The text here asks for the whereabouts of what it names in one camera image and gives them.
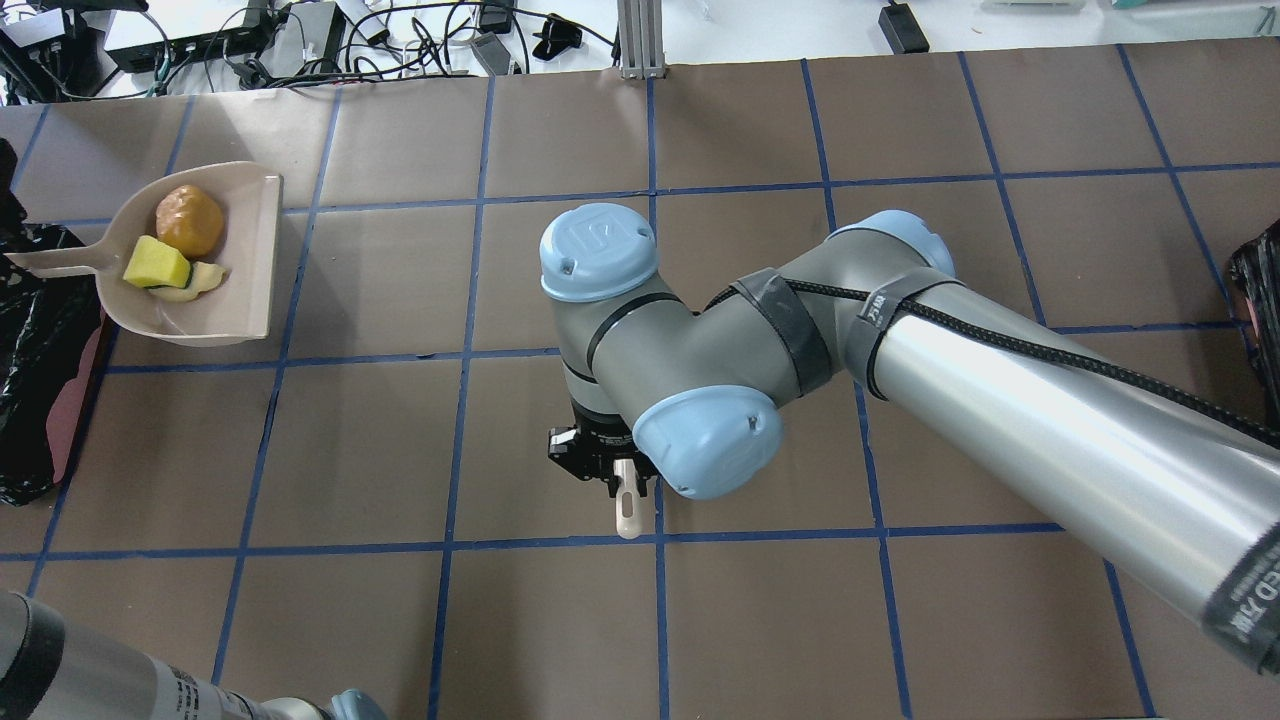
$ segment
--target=scoop handle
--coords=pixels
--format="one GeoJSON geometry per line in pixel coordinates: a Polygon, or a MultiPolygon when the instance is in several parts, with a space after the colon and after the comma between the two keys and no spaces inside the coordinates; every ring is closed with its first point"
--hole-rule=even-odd
{"type": "Polygon", "coordinates": [[[108,269],[113,260],[113,255],[100,250],[96,243],[87,247],[63,247],[37,252],[5,252],[5,258],[37,278],[90,275],[97,270],[108,269]]]}

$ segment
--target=gray strap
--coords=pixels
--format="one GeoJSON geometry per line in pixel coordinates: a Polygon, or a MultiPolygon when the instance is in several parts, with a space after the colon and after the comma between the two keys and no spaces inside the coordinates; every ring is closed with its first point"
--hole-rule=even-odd
{"type": "Polygon", "coordinates": [[[801,396],[831,379],[835,370],[827,342],[786,278],[773,268],[765,268],[740,278],[732,288],[773,325],[773,332],[791,355],[801,396]]]}
{"type": "Polygon", "coordinates": [[[964,284],[933,268],[908,270],[874,290],[867,297],[861,313],[845,328],[845,366],[852,373],[854,379],[876,397],[888,400],[876,387],[876,352],[879,351],[884,333],[897,318],[899,305],[932,287],[947,283],[964,284]]]}

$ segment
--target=brown tile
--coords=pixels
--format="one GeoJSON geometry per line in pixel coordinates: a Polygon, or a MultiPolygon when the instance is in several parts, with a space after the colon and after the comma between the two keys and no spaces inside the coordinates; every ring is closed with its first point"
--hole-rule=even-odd
{"type": "MultiPolygon", "coordinates": [[[[186,347],[120,331],[111,351],[113,365],[206,365],[221,363],[262,363],[280,357],[280,338],[289,316],[289,299],[298,274],[298,256],[306,233],[306,215],[282,215],[275,245],[275,273],[271,279],[270,333],[262,340],[220,347],[186,347]]],[[[86,240],[77,227],[76,233],[86,240]]]]}
{"type": "Polygon", "coordinates": [[[462,350],[474,208],[316,219],[289,356],[462,350]]]}
{"type": "Polygon", "coordinates": [[[660,197],[662,277],[700,310],[737,278],[817,246],[827,228],[820,190],[660,197]]]}
{"type": "Polygon", "coordinates": [[[1167,176],[1009,182],[1050,325],[1226,319],[1167,176]]]}
{"type": "Polygon", "coordinates": [[[872,539],[668,544],[671,716],[901,717],[878,577],[872,539]]]}
{"type": "Polygon", "coordinates": [[[486,82],[343,88],[320,202],[475,197],[486,82]]]}
{"type": "Polygon", "coordinates": [[[1161,164],[1115,47],[1038,47],[966,58],[1001,170],[1161,164]]]}
{"type": "Polygon", "coordinates": [[[896,405],[867,398],[884,524],[1047,523],[968,455],[896,405]]]}
{"type": "MultiPolygon", "coordinates": [[[[458,487],[458,539],[612,536],[614,501],[547,459],[547,430],[572,425],[559,357],[474,360],[458,487]]],[[[653,529],[653,501],[641,506],[653,529]]]]}
{"type": "Polygon", "coordinates": [[[654,122],[659,187],[822,179],[800,63],[673,67],[654,122]]]}
{"type": "Polygon", "coordinates": [[[291,368],[255,546],[444,539],[458,363],[291,368]]]}
{"type": "Polygon", "coordinates": [[[329,133],[329,88],[219,92],[196,99],[174,169],[252,160],[284,176],[284,206],[311,205],[329,133]]]}
{"type": "Polygon", "coordinates": [[[645,85],[614,69],[498,78],[485,195],[649,187],[646,113],[645,85]]]}
{"type": "MultiPolygon", "coordinates": [[[[609,200],[648,214],[648,199],[609,200]]],[[[538,242],[561,213],[584,202],[517,202],[484,210],[480,279],[476,290],[475,350],[556,347],[552,305],[543,293],[538,242]]]]}
{"type": "Polygon", "coordinates": [[[236,560],[49,562],[37,598],[84,625],[198,678],[214,671],[236,560]]]}
{"type": "Polygon", "coordinates": [[[1142,714],[1102,559],[1065,533],[890,541],[915,716],[1142,714]]]}
{"type": "Polygon", "coordinates": [[[0,562],[0,592],[27,592],[35,562],[0,562]]]}
{"type": "Polygon", "coordinates": [[[40,552],[60,487],[22,507],[0,505],[0,552],[40,552]]]}
{"type": "Polygon", "coordinates": [[[1181,173],[1213,265],[1228,279],[1231,254],[1280,219],[1280,169],[1181,173]]]}
{"type": "Polygon", "coordinates": [[[36,126],[45,108],[51,105],[13,105],[0,109],[0,137],[13,145],[19,161],[27,152],[32,136],[36,135],[36,126]]]}
{"type": "Polygon", "coordinates": [[[440,717],[657,717],[653,547],[453,556],[440,717]]]}
{"type": "Polygon", "coordinates": [[[832,179],[991,173],[955,55],[832,58],[809,72],[832,179]]]}
{"type": "Polygon", "coordinates": [[[919,215],[946,241],[965,284],[1034,318],[995,181],[841,187],[832,191],[832,199],[840,225],[891,208],[919,215]]]}
{"type": "Polygon", "coordinates": [[[108,377],[54,548],[234,547],[273,379],[108,377]]]}
{"type": "Polygon", "coordinates": [[[1194,392],[1263,420],[1262,386],[1249,368],[1236,331],[1169,331],[1079,334],[1071,340],[1112,363],[1194,392]]]}
{"type": "Polygon", "coordinates": [[[440,556],[251,557],[223,685],[320,705],[347,688],[388,717],[426,717],[440,556]]]}
{"type": "Polygon", "coordinates": [[[847,377],[782,409],[782,450],[750,483],[716,500],[663,496],[668,533],[869,528],[858,405],[847,377]]]}
{"type": "Polygon", "coordinates": [[[14,193],[33,222],[110,218],[164,176],[186,108],[186,97],[54,105],[14,193]]]}
{"type": "Polygon", "coordinates": [[[1275,716],[1280,687],[1254,675],[1153,592],[1120,573],[1129,625],[1156,712],[1178,720],[1275,716]]]}
{"type": "Polygon", "coordinates": [[[1174,164],[1280,160],[1280,44],[1272,37],[1125,50],[1174,164]]]}

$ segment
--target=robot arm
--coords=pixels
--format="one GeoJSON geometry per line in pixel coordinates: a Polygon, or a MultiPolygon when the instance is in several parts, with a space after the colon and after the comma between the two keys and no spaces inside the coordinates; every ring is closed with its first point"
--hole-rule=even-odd
{"type": "MultiPolygon", "coordinates": [[[[777,452],[777,409],[846,368],[1256,671],[1280,670],[1280,451],[1143,389],[899,315],[910,299],[1096,357],[956,282],[918,218],[886,211],[842,228],[700,315],[658,275],[653,232],[630,209],[561,215],[540,258],[579,421],[553,430],[550,456],[577,477],[613,495],[632,462],[641,493],[659,474],[685,497],[731,492],[777,452]],[[833,297],[796,281],[872,292],[833,297]],[[593,455],[602,446],[608,456],[593,455]]],[[[621,516],[620,530],[637,532],[621,516]]]]}

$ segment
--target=white floor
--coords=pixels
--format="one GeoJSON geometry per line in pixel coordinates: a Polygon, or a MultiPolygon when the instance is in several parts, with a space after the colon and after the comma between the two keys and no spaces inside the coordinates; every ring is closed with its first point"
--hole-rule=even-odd
{"type": "MultiPolygon", "coordinates": [[[[152,4],[186,0],[152,0],[152,4]]],[[[1280,23],[1263,23],[1267,8],[1277,0],[1151,0],[1117,10],[1111,0],[1068,0],[1062,5],[1007,5],[993,0],[910,0],[929,44],[936,51],[993,50],[1114,42],[1157,42],[1211,37],[1249,37],[1276,35],[1280,23]],[[1260,24],[1265,27],[1260,31],[1260,24]]],[[[745,63],[826,58],[845,55],[884,55],[890,46],[877,24],[887,0],[666,0],[663,3],[663,44],[669,64],[745,63]]],[[[397,6],[410,3],[397,0],[397,6]]],[[[370,0],[375,9],[388,0],[370,0]]],[[[613,37],[617,5],[612,0],[520,0],[518,6],[541,13],[557,13],[613,37]]],[[[410,15],[416,14],[433,35],[444,28],[444,9],[401,12],[392,15],[390,28],[397,45],[413,38],[410,15]]],[[[454,17],[463,17],[460,10],[454,17]]],[[[530,49],[532,33],[541,28],[539,18],[521,17],[530,49]]],[[[522,56],[515,33],[503,42],[517,60],[522,56]]],[[[379,53],[367,54],[380,67],[394,61],[379,53]]],[[[475,74],[484,70],[466,47],[453,53],[454,69],[475,74]]],[[[566,51],[549,63],[532,61],[531,72],[564,72],[607,68],[609,50],[588,37],[582,49],[566,51]]],[[[234,88],[236,78],[215,61],[210,69],[214,85],[234,88]]],[[[124,95],[150,83],[150,76],[118,77],[109,95],[124,95]]],[[[189,68],[172,87],[174,94],[207,92],[200,68],[189,68]]]]}

